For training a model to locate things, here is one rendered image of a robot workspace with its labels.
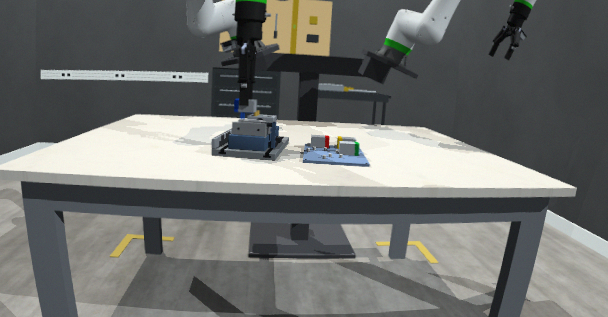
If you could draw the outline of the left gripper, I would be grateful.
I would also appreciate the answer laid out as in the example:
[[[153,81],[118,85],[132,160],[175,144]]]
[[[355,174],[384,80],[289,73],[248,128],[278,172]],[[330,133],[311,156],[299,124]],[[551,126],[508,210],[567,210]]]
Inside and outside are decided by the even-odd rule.
[[[508,26],[505,27],[503,26],[501,31],[497,34],[497,36],[493,39],[493,46],[489,52],[489,55],[491,55],[492,57],[494,56],[499,44],[508,36],[510,36],[511,38],[511,44],[509,46],[509,49],[505,55],[504,58],[506,58],[507,60],[510,60],[511,55],[513,53],[513,51],[515,50],[516,47],[519,46],[519,42],[520,42],[520,35],[522,32],[522,24],[524,22],[524,18],[518,14],[515,13],[511,13],[508,20],[507,20],[507,24]],[[520,28],[519,28],[520,27]],[[516,30],[516,32],[515,32]],[[502,33],[503,32],[503,33]],[[505,35],[506,32],[506,35]],[[510,33],[510,35],[509,35]],[[514,38],[515,37],[515,38]]]

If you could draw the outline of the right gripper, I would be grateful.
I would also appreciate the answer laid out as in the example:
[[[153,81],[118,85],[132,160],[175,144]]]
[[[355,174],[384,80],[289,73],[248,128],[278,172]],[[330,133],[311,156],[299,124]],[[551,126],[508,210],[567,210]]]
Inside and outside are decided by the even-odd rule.
[[[255,40],[262,38],[262,23],[253,21],[237,22],[237,39],[242,39],[239,47],[239,105],[248,106],[253,95],[253,81],[255,78],[256,46]],[[250,75],[250,77],[249,77]],[[249,90],[249,84],[250,90]]]

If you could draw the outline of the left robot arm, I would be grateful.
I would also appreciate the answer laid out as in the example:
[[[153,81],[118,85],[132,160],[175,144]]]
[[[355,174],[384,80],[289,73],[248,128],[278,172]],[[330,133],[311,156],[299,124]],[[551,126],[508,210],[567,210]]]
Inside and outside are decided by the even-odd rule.
[[[375,54],[406,68],[407,57],[415,43],[434,46],[442,40],[459,2],[460,0],[432,0],[423,14],[399,10],[384,46]],[[518,14],[527,20],[535,2],[536,0],[515,0],[510,5],[510,14]]]

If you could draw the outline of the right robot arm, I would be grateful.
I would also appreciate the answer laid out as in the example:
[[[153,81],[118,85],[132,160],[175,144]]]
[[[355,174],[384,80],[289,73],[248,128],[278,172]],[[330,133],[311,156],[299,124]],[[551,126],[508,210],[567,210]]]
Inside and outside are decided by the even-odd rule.
[[[233,56],[239,57],[243,40],[236,39],[237,22],[264,23],[266,17],[271,17],[266,11],[266,3],[267,0],[224,0],[214,4],[212,0],[186,0],[187,26],[198,38],[227,31],[231,40],[220,43],[222,50],[233,51]]]

